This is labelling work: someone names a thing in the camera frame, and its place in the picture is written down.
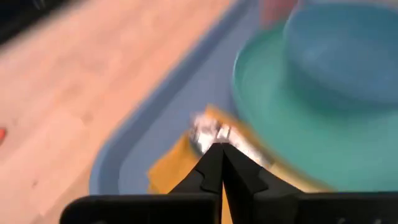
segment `napkin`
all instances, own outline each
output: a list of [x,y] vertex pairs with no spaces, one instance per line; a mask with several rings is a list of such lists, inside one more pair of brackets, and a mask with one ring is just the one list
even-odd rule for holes
[[[253,134],[250,128],[216,107],[211,105],[207,106],[205,114],[222,123],[234,126],[253,145],[263,146],[259,138]],[[276,155],[272,155],[269,151],[266,151],[266,154],[269,157],[277,158]],[[149,169],[147,173],[149,178],[148,191],[151,194],[169,193],[186,175],[188,175],[198,161],[199,156],[189,143],[188,133],[182,134],[181,138],[175,143],[171,150]],[[281,162],[274,162],[270,168],[268,168],[268,171],[304,192],[324,192],[328,190],[327,187],[309,181],[302,174],[299,174]],[[221,223],[232,223],[224,190]]]

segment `wooden table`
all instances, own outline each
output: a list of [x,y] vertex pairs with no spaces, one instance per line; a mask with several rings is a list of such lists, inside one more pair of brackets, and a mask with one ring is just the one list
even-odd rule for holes
[[57,223],[109,134],[229,0],[86,0],[0,48],[0,223]]

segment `tray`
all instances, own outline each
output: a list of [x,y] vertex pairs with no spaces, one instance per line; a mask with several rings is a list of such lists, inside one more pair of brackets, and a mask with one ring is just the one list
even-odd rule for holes
[[145,194],[147,170],[208,103],[236,114],[231,77],[237,52],[259,28],[259,1],[237,0],[97,155],[90,194]]

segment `blue bowl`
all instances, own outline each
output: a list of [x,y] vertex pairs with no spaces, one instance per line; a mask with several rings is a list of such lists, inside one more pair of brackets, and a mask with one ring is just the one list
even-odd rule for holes
[[284,30],[297,89],[334,108],[398,107],[398,13],[371,4],[316,4]]

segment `teal plate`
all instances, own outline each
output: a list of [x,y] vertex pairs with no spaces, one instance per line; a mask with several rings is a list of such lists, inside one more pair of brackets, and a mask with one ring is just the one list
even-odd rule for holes
[[240,117],[312,179],[339,191],[398,190],[398,112],[342,114],[307,103],[289,82],[283,27],[255,35],[236,59]]

